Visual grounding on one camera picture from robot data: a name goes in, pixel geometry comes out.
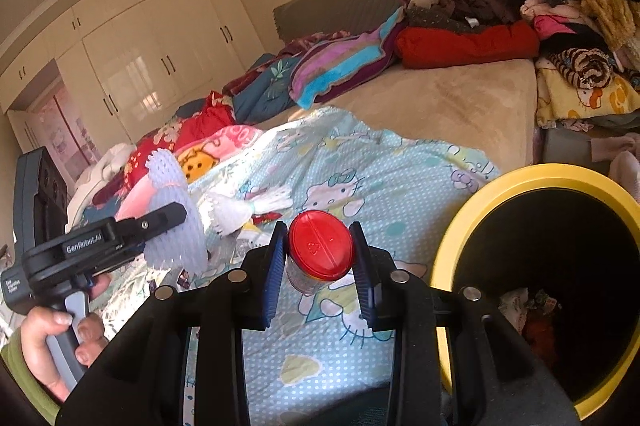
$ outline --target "red plastic cap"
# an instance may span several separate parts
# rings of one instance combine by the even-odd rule
[[[289,226],[290,255],[306,274],[321,281],[336,281],[353,266],[349,229],[324,211],[305,211]]]

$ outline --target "green sleeve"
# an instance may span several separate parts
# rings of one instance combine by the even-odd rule
[[[49,394],[41,387],[40,383],[31,375],[27,364],[22,356],[22,346],[20,344],[20,329],[17,329],[9,338],[9,343],[2,348],[0,356],[9,368],[18,386],[24,392],[27,399],[31,401],[34,408],[40,412],[44,419],[53,424],[60,406],[50,398]]]

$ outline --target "wardrobe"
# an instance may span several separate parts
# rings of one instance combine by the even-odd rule
[[[5,70],[0,106],[15,108],[54,59],[104,153],[162,126],[185,102],[220,91],[263,53],[240,0],[81,0]]]

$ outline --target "metal screw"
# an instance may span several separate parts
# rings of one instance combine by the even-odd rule
[[[409,281],[409,273],[402,269],[396,269],[391,272],[391,279],[396,283],[407,283]]]
[[[475,287],[465,287],[462,289],[462,295],[469,301],[478,301],[482,293]]]
[[[160,285],[154,292],[154,296],[159,300],[168,300],[174,295],[174,290],[169,285]]]
[[[231,283],[240,283],[246,280],[246,272],[242,269],[233,269],[233,271],[229,271],[226,277]]]

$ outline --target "hand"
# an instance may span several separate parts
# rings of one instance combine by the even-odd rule
[[[95,285],[90,298],[97,298],[106,291],[111,276],[100,274],[94,279]],[[53,362],[47,336],[56,336],[65,332],[71,325],[71,316],[65,312],[53,311],[45,307],[31,309],[20,326],[22,354],[33,377],[38,379],[49,392],[60,402],[64,402],[69,390],[58,373]],[[104,336],[104,324],[96,314],[89,314],[78,325],[80,346],[76,349],[76,358],[84,366],[91,366],[104,347],[107,339]]]

